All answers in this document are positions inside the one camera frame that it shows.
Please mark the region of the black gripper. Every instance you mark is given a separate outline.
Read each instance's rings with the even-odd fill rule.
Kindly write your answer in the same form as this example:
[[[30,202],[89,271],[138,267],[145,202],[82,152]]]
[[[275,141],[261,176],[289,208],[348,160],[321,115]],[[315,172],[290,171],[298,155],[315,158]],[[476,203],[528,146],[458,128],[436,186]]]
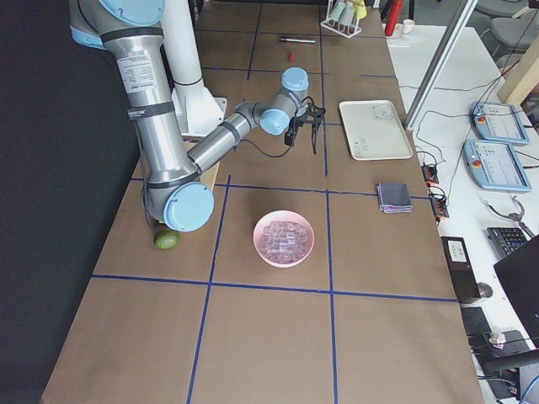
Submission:
[[[314,155],[318,154],[317,142],[319,127],[325,119],[326,109],[315,104],[308,104],[305,112],[295,116],[285,133],[285,144],[294,146],[299,129],[304,125],[311,125],[311,144]]]

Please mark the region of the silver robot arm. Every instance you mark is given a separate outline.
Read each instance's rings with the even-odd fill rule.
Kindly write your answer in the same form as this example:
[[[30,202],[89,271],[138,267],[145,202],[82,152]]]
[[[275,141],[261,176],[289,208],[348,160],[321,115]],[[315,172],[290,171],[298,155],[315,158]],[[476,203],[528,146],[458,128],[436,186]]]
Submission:
[[[185,1],[72,1],[70,28],[80,45],[116,59],[141,153],[146,215],[175,231],[210,218],[214,197],[200,176],[256,128],[293,142],[299,127],[324,118],[308,94],[308,75],[287,69],[268,102],[226,102],[205,86]]]

